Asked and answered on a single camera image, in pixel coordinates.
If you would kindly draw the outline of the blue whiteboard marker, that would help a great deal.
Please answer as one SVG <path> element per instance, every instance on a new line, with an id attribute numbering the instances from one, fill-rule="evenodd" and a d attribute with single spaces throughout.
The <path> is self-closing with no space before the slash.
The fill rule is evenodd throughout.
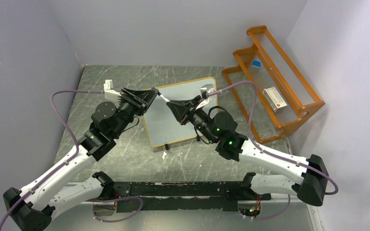
<path id="1" fill-rule="evenodd" d="M 153 91 L 155 91 L 157 93 L 157 95 L 159 97 L 161 97 L 166 103 L 169 102 L 170 100 L 168 98 L 166 98 L 158 89 L 156 89 L 155 87 L 152 87 L 151 88 Z"/>

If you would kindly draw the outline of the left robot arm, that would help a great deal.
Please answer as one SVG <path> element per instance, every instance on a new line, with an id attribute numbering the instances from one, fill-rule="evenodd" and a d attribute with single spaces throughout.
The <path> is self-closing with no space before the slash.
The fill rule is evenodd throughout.
<path id="1" fill-rule="evenodd" d="M 87 167 L 97 163 L 116 145 L 116 140 L 137 116 L 143 116 L 159 91 L 105 89 L 106 100 L 91 116 L 89 129 L 60 161 L 21 189 L 9 188 L 3 199 L 7 212 L 23 231 L 42 231 L 65 211 L 87 200 L 108 200 L 114 181 L 104 172 L 93 174 L 73 187 L 67 184 Z"/>

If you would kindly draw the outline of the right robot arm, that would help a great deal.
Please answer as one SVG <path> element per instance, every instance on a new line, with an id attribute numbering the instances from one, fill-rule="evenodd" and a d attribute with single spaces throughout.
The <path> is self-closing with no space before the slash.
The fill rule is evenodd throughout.
<path id="1" fill-rule="evenodd" d="M 252 162 L 276 172 L 271 176 L 246 174 L 240 189 L 244 198 L 278 193 L 296 196 L 309 205 L 323 205 L 329 174 L 320 156 L 295 156 L 251 141 L 236 131 L 237 122 L 224 108 L 219 106 L 214 116 L 211 110 L 205 112 L 200 96 L 168 101 L 166 105 L 180 125 L 190 123 L 209 144 L 216 143 L 215 150 L 224 159 Z"/>

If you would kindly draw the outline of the blue white small object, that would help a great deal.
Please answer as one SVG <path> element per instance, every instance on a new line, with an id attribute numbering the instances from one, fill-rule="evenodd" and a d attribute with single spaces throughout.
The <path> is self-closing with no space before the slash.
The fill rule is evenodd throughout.
<path id="1" fill-rule="evenodd" d="M 261 68 L 262 67 L 262 63 L 258 60 L 253 60 L 252 63 L 251 63 L 251 66 L 253 68 Z"/>

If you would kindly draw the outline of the orange wooden rack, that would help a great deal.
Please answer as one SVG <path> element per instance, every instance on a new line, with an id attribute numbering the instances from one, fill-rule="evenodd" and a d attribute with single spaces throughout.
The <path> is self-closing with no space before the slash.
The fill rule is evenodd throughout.
<path id="1" fill-rule="evenodd" d="M 228 85 L 236 82 L 235 77 L 254 82 L 258 88 L 258 99 L 273 122 L 276 133 L 262 137 L 258 124 L 250 126 L 254 138 L 259 143 L 269 143 L 292 135 L 325 103 L 311 87 L 297 66 L 289 58 L 266 26 L 253 26 L 246 34 L 252 45 L 234 51 L 237 61 L 234 67 L 226 68 L 222 74 Z M 258 60 L 261 68 L 253 68 L 251 63 Z M 263 89 L 275 87 L 287 103 L 287 107 L 274 112 L 263 95 Z"/>

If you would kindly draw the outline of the white red box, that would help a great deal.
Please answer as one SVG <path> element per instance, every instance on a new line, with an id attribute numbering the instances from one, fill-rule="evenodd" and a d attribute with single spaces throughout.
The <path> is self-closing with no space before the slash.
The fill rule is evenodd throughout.
<path id="1" fill-rule="evenodd" d="M 274 112 L 277 112 L 288 106 L 282 95 L 275 87 L 263 89 L 263 95 Z"/>

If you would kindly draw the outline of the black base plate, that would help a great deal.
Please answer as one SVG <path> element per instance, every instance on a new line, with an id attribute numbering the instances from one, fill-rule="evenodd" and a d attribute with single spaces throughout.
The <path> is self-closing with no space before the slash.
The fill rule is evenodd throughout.
<path id="1" fill-rule="evenodd" d="M 98 196 L 101 201 L 123 199 L 117 212 L 220 209 L 238 212 L 241 201 L 271 200 L 269 193 L 258 195 L 241 181 L 197 182 L 113 182 Z"/>

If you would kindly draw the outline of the aluminium rail frame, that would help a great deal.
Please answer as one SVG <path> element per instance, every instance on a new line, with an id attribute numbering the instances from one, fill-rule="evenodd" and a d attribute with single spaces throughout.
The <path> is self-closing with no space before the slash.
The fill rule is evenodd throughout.
<path id="1" fill-rule="evenodd" d="M 141 211 L 134 217 L 117 222 L 127 213 L 114 214 L 110 223 L 97 221 L 92 205 L 76 206 L 55 218 L 48 231 L 323 231 L 318 209 L 291 197 L 275 194 L 270 201 L 261 203 L 262 210 L 256 219 L 244 218 L 239 212 L 211 210 Z"/>

